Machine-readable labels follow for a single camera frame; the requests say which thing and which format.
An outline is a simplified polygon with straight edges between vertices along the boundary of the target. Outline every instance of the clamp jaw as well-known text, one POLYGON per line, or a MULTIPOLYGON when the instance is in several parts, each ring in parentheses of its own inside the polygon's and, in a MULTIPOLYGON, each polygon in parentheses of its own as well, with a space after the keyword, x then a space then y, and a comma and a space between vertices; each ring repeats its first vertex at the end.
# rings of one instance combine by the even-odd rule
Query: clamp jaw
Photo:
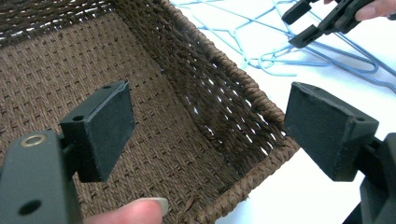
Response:
MULTIPOLYGON (((293 24, 311 9, 310 3, 318 0, 300 0, 291 7, 282 17, 282 21, 288 25, 293 24)), ((289 42, 296 48, 302 49, 317 40, 323 34, 331 33, 347 34, 355 28, 360 21, 355 20, 356 12, 362 7, 373 2, 373 0, 336 0, 337 7, 327 15, 327 17, 316 27, 311 25, 299 33, 289 42)), ((396 14, 388 17, 389 20, 396 20, 396 14)))
POLYGON ((106 85, 61 120, 62 133, 28 133, 0 169, 1 223, 82 223, 72 176, 107 181, 134 130, 129 83, 106 85))
POLYGON ((344 221, 383 224, 396 219, 396 133, 375 138, 379 122, 325 90, 291 86, 285 131, 332 181, 361 171, 361 202, 344 221))

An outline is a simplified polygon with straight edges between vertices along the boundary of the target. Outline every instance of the screw hole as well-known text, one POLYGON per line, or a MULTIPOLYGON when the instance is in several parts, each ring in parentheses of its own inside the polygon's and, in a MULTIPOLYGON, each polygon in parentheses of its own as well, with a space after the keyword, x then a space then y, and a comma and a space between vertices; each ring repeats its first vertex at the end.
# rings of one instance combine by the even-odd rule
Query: screw hole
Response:
POLYGON ((73 117, 73 121, 80 121, 82 119, 84 119, 84 116, 82 115, 73 117))
POLYGON ((39 200, 32 200, 29 203, 24 204, 19 211, 21 216, 28 216, 35 212, 41 206, 41 202, 39 200))
POLYGON ((44 135, 44 134, 36 134, 36 135, 32 135, 32 136, 29 136, 29 137, 23 139, 23 141, 21 142, 21 146, 23 146, 23 147, 33 147, 33 146, 40 145, 45 140, 46 140, 46 135, 44 135))

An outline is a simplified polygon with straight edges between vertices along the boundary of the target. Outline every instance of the fingernail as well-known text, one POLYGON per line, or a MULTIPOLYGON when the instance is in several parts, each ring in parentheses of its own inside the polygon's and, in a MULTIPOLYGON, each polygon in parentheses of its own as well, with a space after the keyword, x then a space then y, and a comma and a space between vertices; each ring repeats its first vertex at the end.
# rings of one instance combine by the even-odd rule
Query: fingernail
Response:
POLYGON ((168 200, 165 198, 141 198, 138 201, 155 201, 157 202, 161 209, 163 210, 163 217, 168 214, 169 203, 168 200))
POLYGON ((375 16, 375 7, 363 7, 356 13, 355 19, 357 21, 366 21, 374 18, 375 16))

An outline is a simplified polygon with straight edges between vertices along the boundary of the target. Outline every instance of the brown wicker basket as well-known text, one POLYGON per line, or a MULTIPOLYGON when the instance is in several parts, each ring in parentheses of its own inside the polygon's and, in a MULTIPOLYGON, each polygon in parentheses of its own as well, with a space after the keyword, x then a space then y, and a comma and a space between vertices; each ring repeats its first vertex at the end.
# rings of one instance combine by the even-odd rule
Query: brown wicker basket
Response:
POLYGON ((165 197, 165 223, 214 223, 298 149, 283 112, 167 0, 0 3, 0 161, 107 83, 127 79, 136 129, 84 217, 165 197))

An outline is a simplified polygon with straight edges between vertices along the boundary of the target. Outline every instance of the blue wire hanger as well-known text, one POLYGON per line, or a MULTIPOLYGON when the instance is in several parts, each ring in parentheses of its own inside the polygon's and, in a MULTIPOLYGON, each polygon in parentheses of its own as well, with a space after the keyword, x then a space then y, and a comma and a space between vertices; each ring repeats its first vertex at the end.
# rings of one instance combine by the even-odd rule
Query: blue wire hanger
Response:
MULTIPOLYGON (((176 7, 185 8, 187 10, 191 10, 191 6, 193 6, 193 5, 204 4, 204 5, 208 5, 210 7, 214 7, 218 10, 230 13, 232 15, 235 15, 236 17, 243 18, 243 19, 247 20, 247 21, 243 22, 242 24, 234 27, 233 29, 215 28, 215 27, 211 27, 211 26, 205 24, 205 22, 200 20, 200 18, 198 16, 191 13, 191 15, 194 17, 194 19, 202 24, 201 26, 197 26, 198 29, 209 31, 211 34, 215 35, 217 38, 219 38, 221 41, 223 41, 228 47, 230 47, 231 49, 233 49, 235 52, 237 52, 238 54, 240 54, 242 56, 243 62, 241 64, 241 67, 243 69, 246 68, 247 66, 252 66, 254 68, 261 69, 265 73, 272 75, 272 76, 295 77, 296 74, 273 73, 270 71, 270 68, 276 64, 279 64, 279 63, 287 64, 287 65, 315 66, 315 67, 318 67, 318 66, 324 67, 324 66, 334 65, 334 66, 337 66, 337 67, 339 67, 339 68, 341 68, 341 69, 343 69, 357 77, 363 78, 364 80, 369 81, 377 86, 389 88, 393 92, 396 93, 396 85, 386 82, 386 81, 381 81, 377 78, 370 76, 370 75, 376 73, 378 71, 379 67, 382 67, 384 70, 388 71, 391 75, 393 75, 395 77, 396 77, 396 71, 393 70, 392 68, 390 68, 389 66, 387 66, 382 61, 378 60, 373 54, 371 54, 370 52, 368 52, 367 50, 365 50, 364 48, 362 48, 361 46, 359 46, 358 44, 356 44, 355 42, 353 42, 352 40, 350 40, 349 38, 347 38, 346 36, 344 36, 342 34, 335 34, 335 35, 337 37, 339 37, 341 40, 343 40, 345 43, 347 43, 349 46, 351 46, 353 49, 355 49, 357 52, 361 53, 364 57, 346 52, 341 49, 331 47, 329 45, 319 43, 318 41, 314 41, 311 45, 305 47, 304 49, 299 49, 299 50, 302 50, 306 53, 316 56, 318 58, 319 62, 306 62, 306 61, 294 61, 294 60, 282 59, 282 56, 285 56, 285 55, 293 52, 293 50, 295 50, 295 48, 292 45, 290 45, 289 43, 279 49, 273 49, 272 51, 264 52, 259 57, 257 57, 257 56, 256 57, 248 57, 247 51, 243 48, 243 44, 239 37, 238 31, 241 28, 244 28, 244 27, 250 25, 251 23, 257 23, 259 25, 265 26, 267 28, 270 28, 270 29, 284 35, 287 39, 292 39, 293 37, 295 37, 295 33, 290 29, 290 27, 285 22, 283 22, 284 27, 279 28, 279 27, 271 25, 267 22, 259 21, 259 19, 268 15, 270 12, 274 12, 274 11, 277 12, 277 14, 279 15, 279 19, 280 19, 283 16, 283 13, 281 12, 279 5, 294 4, 296 1, 294 1, 294 0, 283 0, 283 1, 282 0, 281 1, 272 0, 273 6, 270 7, 269 9, 266 9, 263 13, 259 14, 258 16, 254 17, 254 18, 250 18, 248 16, 241 15, 241 14, 231 11, 229 9, 216 6, 213 4, 216 2, 223 2, 223 1, 222 0, 206 0, 206 1, 196 0, 196 1, 180 3, 180 4, 175 1, 171 1, 171 3, 173 5, 175 5, 176 7), (236 45, 235 45, 235 43, 231 43, 229 40, 223 38, 219 33, 228 34, 234 40, 236 45), (360 64, 367 63, 371 67, 371 69, 360 69, 360 68, 348 65, 346 63, 343 63, 340 60, 335 60, 334 58, 327 56, 320 49, 342 55, 343 61, 346 58, 349 58, 349 59, 353 59, 355 61, 360 62, 360 64)), ((321 18, 317 14, 315 14, 311 11, 309 12, 309 14, 312 16, 313 19, 315 19, 317 21, 321 21, 321 18)))

